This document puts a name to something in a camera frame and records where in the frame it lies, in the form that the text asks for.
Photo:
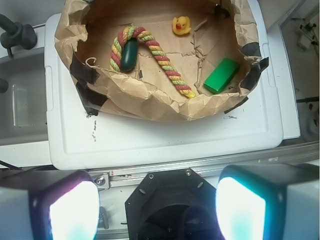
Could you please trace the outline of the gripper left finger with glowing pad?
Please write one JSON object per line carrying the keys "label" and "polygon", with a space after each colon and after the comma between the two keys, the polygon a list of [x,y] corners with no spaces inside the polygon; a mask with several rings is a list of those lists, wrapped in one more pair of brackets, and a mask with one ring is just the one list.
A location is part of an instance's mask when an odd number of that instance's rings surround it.
{"label": "gripper left finger with glowing pad", "polygon": [[99,191],[85,170],[4,170],[0,173],[2,240],[92,240]]}

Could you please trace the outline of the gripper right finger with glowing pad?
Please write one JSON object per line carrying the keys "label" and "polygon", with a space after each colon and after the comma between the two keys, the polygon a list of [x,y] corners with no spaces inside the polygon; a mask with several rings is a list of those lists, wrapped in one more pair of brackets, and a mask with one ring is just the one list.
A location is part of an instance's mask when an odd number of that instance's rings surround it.
{"label": "gripper right finger with glowing pad", "polygon": [[226,240],[318,240],[320,167],[228,165],[219,177],[215,208]]}

